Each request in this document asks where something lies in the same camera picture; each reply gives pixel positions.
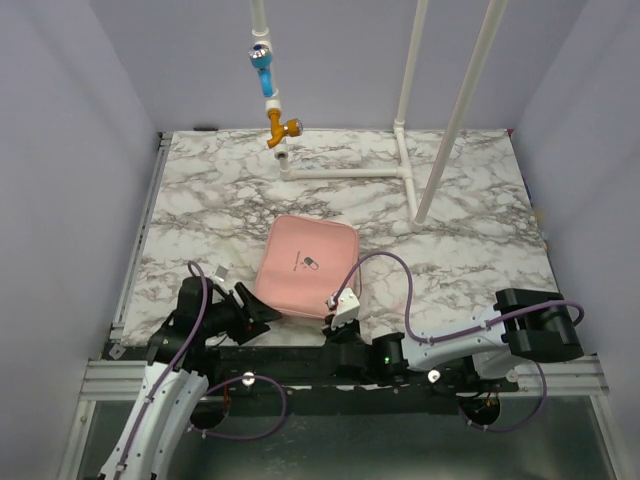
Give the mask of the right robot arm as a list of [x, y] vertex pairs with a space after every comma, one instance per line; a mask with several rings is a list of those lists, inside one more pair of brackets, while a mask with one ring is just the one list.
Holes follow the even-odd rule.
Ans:
[[435, 383], [447, 366], [460, 361], [460, 379], [480, 392], [515, 366], [532, 361], [560, 363], [584, 355], [576, 327], [584, 308], [562, 294], [508, 288], [468, 322], [434, 333], [396, 332], [363, 341], [357, 319], [360, 303], [352, 291], [324, 320], [326, 343], [337, 349], [337, 374], [365, 384], [406, 383], [421, 374]]

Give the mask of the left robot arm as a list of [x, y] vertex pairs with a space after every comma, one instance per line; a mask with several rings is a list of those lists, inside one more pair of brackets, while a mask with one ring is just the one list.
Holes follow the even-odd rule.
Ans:
[[141, 386], [100, 479], [159, 479], [204, 395], [222, 380], [206, 341], [239, 345], [269, 331], [282, 314], [238, 282], [227, 291], [210, 278], [183, 280], [175, 309], [151, 336]]

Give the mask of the pink medicine kit case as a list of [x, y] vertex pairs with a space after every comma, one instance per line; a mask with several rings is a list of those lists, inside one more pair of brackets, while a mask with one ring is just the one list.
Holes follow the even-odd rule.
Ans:
[[255, 295], [288, 316], [322, 319], [326, 301], [359, 259], [358, 232], [345, 224], [281, 215], [269, 231]]

